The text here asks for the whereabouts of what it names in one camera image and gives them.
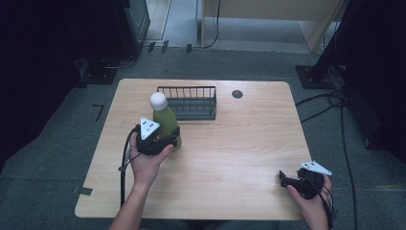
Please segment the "gray carpet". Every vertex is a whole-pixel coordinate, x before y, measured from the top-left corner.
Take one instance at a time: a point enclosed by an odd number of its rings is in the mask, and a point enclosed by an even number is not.
[[[105,229],[111,218],[77,218],[78,196],[91,163],[118,82],[125,78],[286,81],[296,102],[330,90],[303,90],[295,65],[317,62],[317,55],[159,48],[143,51],[112,85],[75,88],[41,135],[11,157],[0,176],[0,229]],[[100,108],[105,106],[97,120]],[[301,119],[328,107],[317,99],[298,107]],[[406,164],[385,150],[364,148],[364,137],[350,108],[344,127],[356,192],[358,229],[404,229]],[[335,229],[353,229],[350,175],[341,139],[340,108],[303,123],[314,160],[333,172]],[[281,221],[281,229],[308,229],[303,221]]]

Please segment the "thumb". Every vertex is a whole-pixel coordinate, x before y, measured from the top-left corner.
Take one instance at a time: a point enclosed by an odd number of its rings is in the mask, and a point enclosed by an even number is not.
[[[158,157],[158,164],[161,164],[169,155],[170,153],[173,151],[173,145],[167,145],[162,151],[161,153],[159,153],[159,155],[157,155]]]
[[[300,206],[302,206],[302,203],[304,199],[301,197],[299,192],[291,185],[286,186],[287,191],[289,192],[290,196],[298,203]]]

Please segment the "green bottle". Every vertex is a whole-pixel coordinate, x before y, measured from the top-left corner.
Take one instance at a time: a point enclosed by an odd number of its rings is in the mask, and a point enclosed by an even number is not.
[[[153,109],[153,121],[159,123],[158,137],[171,135],[177,128],[177,120],[173,111],[168,106],[167,97],[161,92],[153,93],[149,99]],[[179,150],[182,146],[180,135],[176,138],[177,145],[173,151]]]

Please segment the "wooden table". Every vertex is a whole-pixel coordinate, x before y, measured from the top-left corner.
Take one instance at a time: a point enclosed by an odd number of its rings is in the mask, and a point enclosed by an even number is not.
[[[182,148],[162,164],[144,218],[302,219],[278,178],[279,170],[296,177],[310,160],[289,85],[226,80],[122,80],[83,185],[93,193],[79,197],[77,216],[116,216],[124,141],[141,116],[152,118],[157,86],[199,85],[216,87],[216,119],[179,122]],[[128,170],[127,194],[132,183]]]
[[[200,1],[200,44],[204,47],[206,27],[204,18],[217,17],[218,0]],[[222,0],[220,17],[298,21],[308,49],[314,52],[341,10],[343,2],[344,0]],[[196,0],[196,20],[198,4]]]

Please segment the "person's left hand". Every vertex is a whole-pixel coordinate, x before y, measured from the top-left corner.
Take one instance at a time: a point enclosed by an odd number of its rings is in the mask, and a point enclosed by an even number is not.
[[[130,138],[131,152],[129,159],[140,154],[136,147],[137,132],[134,132]],[[161,163],[169,156],[173,150],[173,145],[166,146],[161,153],[155,156],[140,154],[131,161],[131,168],[134,173],[134,187],[149,189],[159,172]]]

